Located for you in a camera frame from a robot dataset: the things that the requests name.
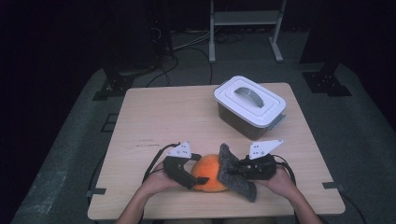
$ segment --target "wooden table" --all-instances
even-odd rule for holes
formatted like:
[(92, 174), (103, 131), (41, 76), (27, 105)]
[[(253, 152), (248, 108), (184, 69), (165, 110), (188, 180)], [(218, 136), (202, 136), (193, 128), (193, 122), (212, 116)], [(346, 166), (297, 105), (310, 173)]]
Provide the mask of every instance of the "wooden table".
[[(272, 152), (287, 160), (297, 186), (318, 214), (341, 214), (345, 205), (333, 182), (297, 100), (287, 83), (262, 84), (285, 99), (286, 118), (258, 141), (283, 139)], [(188, 141), (191, 151), (218, 154), (226, 143), (243, 159), (251, 143), (218, 115), (213, 91), (217, 86), (130, 89), (125, 95), (108, 152), (88, 211), (91, 219), (116, 219), (140, 186), (144, 173), (159, 149)], [(189, 161), (189, 171), (194, 162)], [(258, 186), (255, 203), (233, 191), (217, 193), (182, 187), (153, 196), (145, 208), (146, 219), (198, 217), (272, 217), (292, 215), (289, 202), (264, 186)]]

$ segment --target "gray carpet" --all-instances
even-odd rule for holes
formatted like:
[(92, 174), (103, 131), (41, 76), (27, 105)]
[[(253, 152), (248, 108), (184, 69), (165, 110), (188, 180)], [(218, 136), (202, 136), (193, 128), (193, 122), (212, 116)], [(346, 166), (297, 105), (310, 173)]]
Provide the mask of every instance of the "gray carpet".
[[(283, 63), (275, 61), (268, 43), (269, 34), (246, 34), (242, 41), (217, 45), (211, 84), (220, 84), (236, 75), (256, 82), (289, 83), (334, 181), (346, 188), (345, 194), (363, 212), (368, 223), (394, 223), (396, 133), (358, 77), (343, 65), (337, 68), (335, 75), (352, 96), (329, 97), (309, 90), (302, 72), (317, 71), (322, 64), (299, 64), (307, 35), (280, 33), (278, 45)], [(173, 34), (172, 38), (174, 46), (178, 46), (197, 36)], [(178, 64), (168, 72), (171, 86), (209, 84), (210, 64), (197, 50), (207, 54), (207, 41), (193, 47), (196, 49), (175, 53)], [(175, 61), (169, 57), (163, 61), (164, 70), (174, 65)], [(138, 77), (133, 88), (146, 87), (162, 72), (156, 70)], [(100, 170), (100, 160), (111, 139), (111, 133), (101, 131), (107, 116), (120, 111), (123, 100), (122, 97), (92, 100), (105, 81), (103, 70), (92, 75), (12, 223), (93, 223), (87, 218), (86, 193), (92, 177), (94, 185), (95, 168), (98, 166)], [(168, 80), (161, 76), (150, 87), (166, 85)], [(362, 223), (357, 210), (347, 201), (344, 214), (325, 218), (330, 223)], [(293, 218), (278, 217), (276, 221), (293, 223)]]

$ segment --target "gray cloth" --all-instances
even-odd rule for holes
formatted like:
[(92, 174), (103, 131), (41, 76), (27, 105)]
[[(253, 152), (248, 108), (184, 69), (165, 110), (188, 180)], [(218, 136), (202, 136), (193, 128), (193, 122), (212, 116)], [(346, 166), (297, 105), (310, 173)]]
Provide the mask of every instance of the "gray cloth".
[(247, 181), (243, 176), (230, 173), (232, 170), (237, 170), (239, 159), (231, 153), (226, 144), (220, 146), (219, 151), (219, 173), (218, 180), (224, 186), (246, 197), (249, 201), (254, 203), (256, 201), (257, 189), (256, 185)]

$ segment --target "metal shelf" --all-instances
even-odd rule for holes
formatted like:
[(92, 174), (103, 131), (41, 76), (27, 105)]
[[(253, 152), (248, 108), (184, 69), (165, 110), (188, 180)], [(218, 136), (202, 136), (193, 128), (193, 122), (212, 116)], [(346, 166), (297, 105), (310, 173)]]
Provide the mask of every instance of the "metal shelf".
[(214, 25), (276, 24), (279, 10), (215, 12)]

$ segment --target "white plastic container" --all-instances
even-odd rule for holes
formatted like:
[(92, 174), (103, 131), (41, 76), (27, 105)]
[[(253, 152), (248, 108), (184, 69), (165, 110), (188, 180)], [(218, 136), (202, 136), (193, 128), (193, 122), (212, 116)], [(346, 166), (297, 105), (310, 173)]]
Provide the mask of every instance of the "white plastic container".
[(285, 118), (285, 100), (245, 77), (231, 78), (214, 94), (219, 116), (250, 140), (258, 140)]

